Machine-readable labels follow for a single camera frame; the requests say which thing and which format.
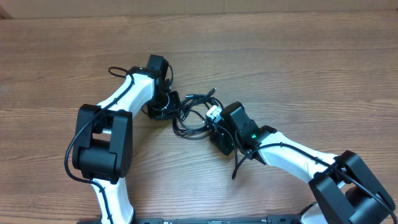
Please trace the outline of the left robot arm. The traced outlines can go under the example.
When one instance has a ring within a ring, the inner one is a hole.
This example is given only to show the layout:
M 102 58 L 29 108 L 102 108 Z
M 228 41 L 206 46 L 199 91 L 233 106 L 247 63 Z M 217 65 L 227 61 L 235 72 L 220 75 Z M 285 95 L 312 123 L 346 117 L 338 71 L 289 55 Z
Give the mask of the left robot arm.
M 163 56 L 151 55 L 145 67 L 123 71 L 124 83 L 109 98 L 78 110 L 64 166 L 71 179 L 93 187 L 102 213 L 98 223 L 135 222 L 126 187 L 132 162 L 132 121 L 143 107 L 150 119 L 177 117 L 180 99 L 171 90 L 173 80 L 166 77 L 171 70 Z

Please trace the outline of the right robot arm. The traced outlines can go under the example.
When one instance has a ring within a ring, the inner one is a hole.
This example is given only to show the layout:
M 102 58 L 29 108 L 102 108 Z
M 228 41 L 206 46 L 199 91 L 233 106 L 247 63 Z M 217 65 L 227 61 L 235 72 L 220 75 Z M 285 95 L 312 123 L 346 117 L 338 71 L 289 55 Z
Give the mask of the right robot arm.
M 387 217 L 397 222 L 392 197 L 356 153 L 316 151 L 275 128 L 259 127 L 240 102 L 212 106 L 205 123 L 215 130 L 211 140 L 223 154 L 243 154 L 235 162 L 233 177 L 244 161 L 255 159 L 308 184 L 315 203 L 297 215 L 295 223 L 381 223 Z

